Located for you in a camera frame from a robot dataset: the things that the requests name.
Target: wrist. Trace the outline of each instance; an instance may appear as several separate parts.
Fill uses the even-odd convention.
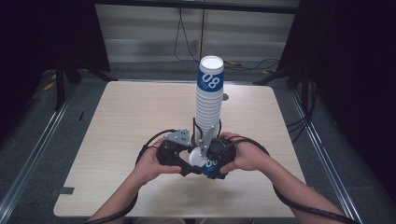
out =
[[[136,189],[140,189],[148,183],[145,177],[134,171],[128,175],[128,177],[125,179],[125,182],[131,188]]]

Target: tabletop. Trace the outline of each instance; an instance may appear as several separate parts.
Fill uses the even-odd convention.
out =
[[[142,146],[167,129],[192,130],[194,83],[109,82],[59,196],[58,217],[90,217],[134,169]],[[270,87],[225,84],[222,130],[265,146],[304,181],[294,148]],[[181,157],[188,160],[188,153]],[[139,190],[127,217],[293,217],[260,172],[235,170],[224,180],[204,175],[160,175]]]

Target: metal rod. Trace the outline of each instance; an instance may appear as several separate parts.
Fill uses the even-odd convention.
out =
[[[297,7],[273,7],[246,4],[208,3],[196,1],[149,1],[149,0],[92,0],[95,4],[136,7],[180,7],[195,9],[212,9],[225,11],[267,12],[281,14],[308,13],[313,10]]]
[[[297,90],[292,90],[291,96],[293,98],[294,104],[297,106],[297,110],[300,114],[300,117],[303,119],[305,118],[305,112],[302,107],[302,101],[300,96],[297,93]],[[363,222],[361,221],[361,217],[352,201],[352,198],[349,196],[346,187],[344,186],[343,181],[341,180],[340,176],[338,175],[337,171],[335,170],[334,165],[332,164],[332,160],[327,153],[326,148],[323,146],[321,139],[319,138],[318,132],[315,129],[314,124],[309,121],[308,125],[306,126],[306,130],[308,132],[309,137],[311,138],[312,144],[316,152],[318,153],[318,157],[323,165],[323,168],[329,177],[329,180],[332,184],[332,187],[335,191],[335,194],[338,197],[338,200],[341,206],[344,209],[345,214],[353,218],[354,220],[358,220],[360,224]]]

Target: gray floor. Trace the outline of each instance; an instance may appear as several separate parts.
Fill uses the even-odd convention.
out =
[[[197,63],[113,63],[113,77],[145,80],[192,80],[196,79]],[[52,209],[57,196],[52,192],[63,186],[68,171],[88,129],[95,108],[106,83],[89,73],[82,72],[83,79],[76,86],[70,103],[56,131],[45,147],[39,164],[34,169],[23,194],[13,209],[8,223],[80,223],[85,217],[60,218]],[[265,77],[260,70],[238,72],[225,70],[226,81],[251,83]],[[289,124],[300,117],[287,90],[286,78],[276,79],[269,84],[285,119]],[[0,150],[0,196],[3,198],[19,171],[28,160],[40,135],[44,132],[53,114],[56,90],[43,91],[49,82],[42,84],[27,108],[21,121],[15,125]],[[73,90],[67,85],[68,92]],[[351,195],[363,223],[396,223],[396,206],[376,180],[359,154],[353,150],[343,133],[334,125],[326,105],[318,98],[313,123],[339,173],[347,192]],[[325,170],[318,158],[310,138],[303,133],[294,144],[306,182],[318,192],[340,206]],[[256,223],[297,223],[294,218],[264,218]]]

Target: black curtain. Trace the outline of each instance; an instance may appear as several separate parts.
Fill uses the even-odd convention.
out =
[[[60,58],[109,71],[94,4],[2,1],[0,30],[0,140],[18,122],[42,73]]]

